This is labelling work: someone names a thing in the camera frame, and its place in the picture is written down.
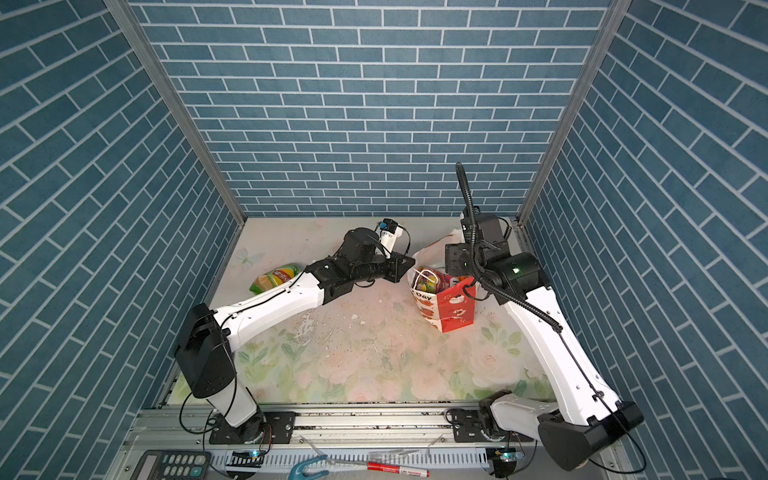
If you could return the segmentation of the red white paper bag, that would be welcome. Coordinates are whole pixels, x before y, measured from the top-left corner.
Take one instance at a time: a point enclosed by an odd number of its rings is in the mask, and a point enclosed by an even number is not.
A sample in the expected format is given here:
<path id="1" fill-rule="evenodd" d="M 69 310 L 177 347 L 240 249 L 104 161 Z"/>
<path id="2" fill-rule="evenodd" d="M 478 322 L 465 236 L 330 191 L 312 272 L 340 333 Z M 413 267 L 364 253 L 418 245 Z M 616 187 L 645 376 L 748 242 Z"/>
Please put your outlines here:
<path id="1" fill-rule="evenodd" d="M 410 293 L 422 317 L 440 333 L 452 332 L 474 323 L 476 300 L 473 296 L 476 293 L 476 287 L 472 284 L 473 278 L 460 277 L 461 281 L 456 286 L 438 294 L 413 290 L 412 285 L 415 274 L 420 268 L 432 268 L 446 273 L 445 246 L 462 241 L 461 232 L 455 229 L 420 249 L 414 255 L 415 265 L 407 273 Z"/>

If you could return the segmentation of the green chips bag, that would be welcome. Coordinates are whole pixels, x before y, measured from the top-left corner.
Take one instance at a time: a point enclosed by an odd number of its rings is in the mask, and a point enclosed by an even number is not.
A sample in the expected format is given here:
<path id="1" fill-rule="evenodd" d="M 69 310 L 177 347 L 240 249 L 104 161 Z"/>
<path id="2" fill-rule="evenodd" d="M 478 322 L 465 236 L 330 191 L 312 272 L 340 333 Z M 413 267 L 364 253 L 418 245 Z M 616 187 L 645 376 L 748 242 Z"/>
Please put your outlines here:
<path id="1" fill-rule="evenodd" d="M 251 283 L 249 291 L 254 295 L 265 293 L 276 287 L 290 283 L 299 275 L 302 268 L 297 264 L 285 264 L 258 275 Z"/>

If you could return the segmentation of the fruit candy bag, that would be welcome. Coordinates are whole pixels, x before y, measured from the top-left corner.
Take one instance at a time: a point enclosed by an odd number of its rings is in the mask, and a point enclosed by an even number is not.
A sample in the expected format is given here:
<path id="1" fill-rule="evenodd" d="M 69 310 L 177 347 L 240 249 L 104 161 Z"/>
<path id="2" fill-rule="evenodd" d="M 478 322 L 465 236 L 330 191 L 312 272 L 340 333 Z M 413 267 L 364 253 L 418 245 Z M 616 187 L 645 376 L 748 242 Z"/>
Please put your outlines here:
<path id="1" fill-rule="evenodd" d="M 460 281 L 460 277 L 452 277 L 437 269 L 420 268 L 415 274 L 412 289 L 428 294 L 438 294 L 456 286 Z"/>

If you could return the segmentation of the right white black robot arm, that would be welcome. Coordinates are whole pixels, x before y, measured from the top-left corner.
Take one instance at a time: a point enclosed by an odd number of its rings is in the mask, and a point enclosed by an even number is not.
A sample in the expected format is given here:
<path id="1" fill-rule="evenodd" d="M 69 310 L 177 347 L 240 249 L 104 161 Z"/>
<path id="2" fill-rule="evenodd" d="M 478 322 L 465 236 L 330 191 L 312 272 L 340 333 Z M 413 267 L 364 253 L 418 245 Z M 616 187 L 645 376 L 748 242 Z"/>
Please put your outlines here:
<path id="1" fill-rule="evenodd" d="M 550 402 L 509 390 L 486 397 L 478 413 L 482 432 L 537 440 L 560 468 L 572 471 L 642 424 L 637 404 L 621 399 L 588 358 L 536 257 L 510 252 L 510 226 L 473 207 L 464 210 L 461 231 L 463 242 L 445 248 L 448 273 L 472 277 L 498 302 L 532 347 L 554 393 Z"/>

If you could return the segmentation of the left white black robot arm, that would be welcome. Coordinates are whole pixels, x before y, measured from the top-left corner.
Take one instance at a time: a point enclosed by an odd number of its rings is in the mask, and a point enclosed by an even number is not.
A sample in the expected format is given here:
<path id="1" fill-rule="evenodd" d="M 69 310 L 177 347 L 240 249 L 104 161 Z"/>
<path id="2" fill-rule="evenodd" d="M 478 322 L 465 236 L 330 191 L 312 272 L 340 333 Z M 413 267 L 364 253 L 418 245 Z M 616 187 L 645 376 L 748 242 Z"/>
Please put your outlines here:
<path id="1" fill-rule="evenodd" d="M 405 227 L 385 218 L 372 230 L 348 231 L 334 254 L 307 265 L 288 282 L 249 300 L 217 309 L 192 307 L 171 349 L 191 395 L 208 402 L 235 428 L 259 428 L 265 421 L 247 388 L 238 380 L 234 353 L 282 321 L 326 305 L 354 287 L 378 279 L 398 283 L 415 265 L 407 251 L 395 250 Z"/>

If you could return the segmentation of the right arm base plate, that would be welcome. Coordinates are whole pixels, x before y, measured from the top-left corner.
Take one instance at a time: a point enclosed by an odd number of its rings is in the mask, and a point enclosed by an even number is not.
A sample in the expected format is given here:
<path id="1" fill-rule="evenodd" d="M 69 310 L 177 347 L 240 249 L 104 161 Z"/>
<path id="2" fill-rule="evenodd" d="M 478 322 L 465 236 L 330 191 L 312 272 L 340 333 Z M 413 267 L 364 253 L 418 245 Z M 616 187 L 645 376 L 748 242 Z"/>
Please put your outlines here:
<path id="1" fill-rule="evenodd" d="M 443 412 L 443 416 L 457 443 L 532 441 L 531 437 L 519 432 L 503 430 L 492 419 L 488 410 L 449 408 Z"/>

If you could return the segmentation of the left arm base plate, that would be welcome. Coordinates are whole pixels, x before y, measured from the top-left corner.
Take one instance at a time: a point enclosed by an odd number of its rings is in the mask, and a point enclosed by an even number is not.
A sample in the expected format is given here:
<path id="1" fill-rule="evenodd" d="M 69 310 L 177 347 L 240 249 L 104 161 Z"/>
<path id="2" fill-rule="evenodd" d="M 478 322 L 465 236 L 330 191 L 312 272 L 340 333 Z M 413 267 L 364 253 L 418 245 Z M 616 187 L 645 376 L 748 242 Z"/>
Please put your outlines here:
<path id="1" fill-rule="evenodd" d="M 289 444 L 296 414 L 291 411 L 263 412 L 259 410 L 239 427 L 232 427 L 221 414 L 212 417 L 209 442 L 214 445 Z"/>

